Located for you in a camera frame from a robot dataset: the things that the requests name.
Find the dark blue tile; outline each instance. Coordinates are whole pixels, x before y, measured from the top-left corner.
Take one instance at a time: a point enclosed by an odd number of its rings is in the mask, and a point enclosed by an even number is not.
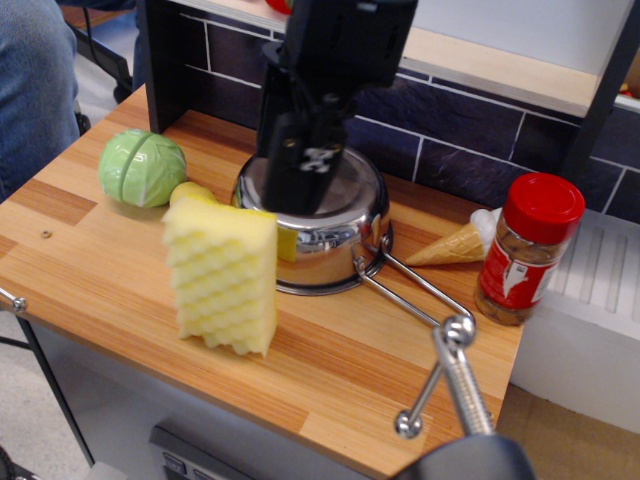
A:
[[[420,139],[405,132],[360,119],[346,123],[347,145],[369,158],[382,172],[413,179]]]
[[[594,159],[587,162],[575,185],[582,192],[589,210],[604,211],[621,174],[622,168],[616,165]]]
[[[186,69],[189,105],[214,117],[256,129],[260,110],[260,89],[216,77],[192,68]]]
[[[575,125],[580,125],[582,123],[582,118],[576,117],[575,115],[569,115],[567,113],[557,112],[555,110],[551,110],[544,107],[539,107],[537,105],[532,105],[527,102],[521,102],[519,100],[514,100],[512,98],[505,97],[503,95],[497,95],[495,93],[484,92],[477,88],[467,87],[466,85],[461,85],[456,82],[451,82],[448,80],[443,80],[441,78],[433,77],[432,83],[435,85],[442,85],[449,88],[454,88],[456,90],[460,90],[462,92],[471,93],[473,95],[478,95],[480,97],[484,97],[487,99],[495,100],[496,102],[505,103],[507,105],[513,105],[514,107],[521,108],[523,110],[528,110],[530,112],[536,112],[543,115],[547,115],[553,118],[557,118],[558,120],[563,120],[565,122],[573,123]]]
[[[498,208],[513,181],[527,171],[475,153],[425,141],[416,183]]]
[[[357,96],[358,114],[493,157],[511,154],[522,113],[396,77]]]
[[[579,127],[527,114],[511,158],[538,172],[557,173]]]
[[[262,84],[266,67],[262,46],[269,40],[211,24],[207,35],[211,71]]]
[[[182,57],[186,65],[207,70],[207,35],[205,23],[180,17]]]
[[[605,213],[640,223],[640,172],[624,172],[618,190]]]
[[[266,28],[257,27],[255,25],[250,25],[248,23],[244,23],[239,20],[235,20],[233,18],[223,17],[222,15],[216,15],[215,13],[205,12],[203,10],[187,7],[185,5],[180,6],[180,13],[183,15],[188,15],[190,17],[208,20],[210,22],[216,22],[221,25],[228,25],[233,28],[239,28],[247,32],[257,33],[259,35],[264,35],[267,37],[271,35],[271,31]]]
[[[592,156],[640,168],[640,114],[614,107],[593,147]]]

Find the floor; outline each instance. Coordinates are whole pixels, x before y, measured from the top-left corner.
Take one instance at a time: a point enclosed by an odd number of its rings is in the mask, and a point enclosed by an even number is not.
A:
[[[98,39],[133,65],[133,15],[95,28]],[[76,61],[82,112],[93,125],[115,108],[115,82],[83,58]],[[0,312],[0,336],[21,339],[15,317]],[[66,420],[28,350],[0,345],[0,445],[42,480],[84,480],[87,465]],[[640,435],[551,404],[514,386],[499,433],[523,445],[543,480],[640,479]]]
[[[96,39],[127,59],[131,72],[137,32],[134,14],[93,29]],[[116,82],[80,56],[76,58],[75,71],[80,108],[96,125],[117,106],[113,98]],[[2,311],[0,336],[24,341],[15,317]],[[0,344],[0,408],[0,446],[15,463],[42,480],[87,477],[89,465],[30,351]]]

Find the metal handle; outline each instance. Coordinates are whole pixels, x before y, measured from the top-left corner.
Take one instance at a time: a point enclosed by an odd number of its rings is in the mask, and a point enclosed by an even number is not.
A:
[[[473,343],[475,332],[475,322],[463,315],[449,317],[442,327],[434,329],[438,361],[414,406],[400,412],[396,418],[396,431],[401,437],[410,439],[420,434],[420,414],[443,373],[465,435],[494,433],[482,394],[464,355],[464,349]]]
[[[13,305],[13,311],[15,313],[22,313],[27,309],[27,299],[23,297],[14,297],[4,288],[0,288],[0,295],[9,300]]]
[[[384,257],[391,263],[391,265],[394,268],[400,270],[400,272],[402,272],[404,275],[406,275],[409,279],[413,280],[418,285],[420,285],[422,288],[424,288],[429,293],[434,295],[436,298],[438,298],[442,302],[444,302],[447,305],[449,305],[457,313],[459,313],[461,315],[464,315],[466,317],[469,317],[472,321],[475,321],[474,318],[473,318],[473,314],[468,309],[466,309],[465,307],[460,305],[458,302],[456,302],[453,298],[451,298],[449,295],[444,293],[442,290],[439,290],[434,285],[432,285],[431,283],[427,282],[424,278],[422,278],[416,272],[411,270],[404,263],[400,262],[395,257],[393,257],[391,255],[391,253],[389,252],[390,245],[391,245],[391,239],[389,238],[388,234],[384,234],[382,236],[381,241],[380,241],[380,250],[382,251],[382,254],[384,255]],[[435,318],[433,318],[431,315],[423,312],[422,310],[420,310],[418,307],[416,307],[412,303],[406,301],[404,298],[402,298],[401,296],[397,295],[396,293],[394,293],[393,291],[389,290],[387,287],[382,285],[380,282],[375,281],[373,278],[371,278],[369,275],[367,275],[366,262],[365,262],[364,257],[354,258],[353,264],[355,266],[356,272],[358,273],[360,278],[365,283],[371,285],[372,287],[377,289],[380,293],[382,293],[386,297],[390,298],[391,300],[393,300],[394,302],[396,302],[398,305],[400,305],[401,307],[405,308],[409,312],[411,312],[414,315],[416,315],[418,318],[420,318],[422,321],[427,323],[429,326],[431,326],[431,327],[439,327],[440,326],[440,322],[438,320],[436,320]]]

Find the red lid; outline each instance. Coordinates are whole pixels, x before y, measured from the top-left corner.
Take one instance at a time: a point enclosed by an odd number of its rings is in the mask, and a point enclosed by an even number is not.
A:
[[[511,185],[503,215],[522,238],[553,245],[571,238],[584,209],[584,197],[572,183],[548,173],[528,173]]]

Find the waffle cone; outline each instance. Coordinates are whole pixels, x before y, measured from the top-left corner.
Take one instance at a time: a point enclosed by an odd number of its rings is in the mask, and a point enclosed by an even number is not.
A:
[[[447,263],[468,263],[484,260],[485,253],[478,229],[473,223],[442,237],[411,255],[406,264],[412,267],[421,265],[444,265]]]

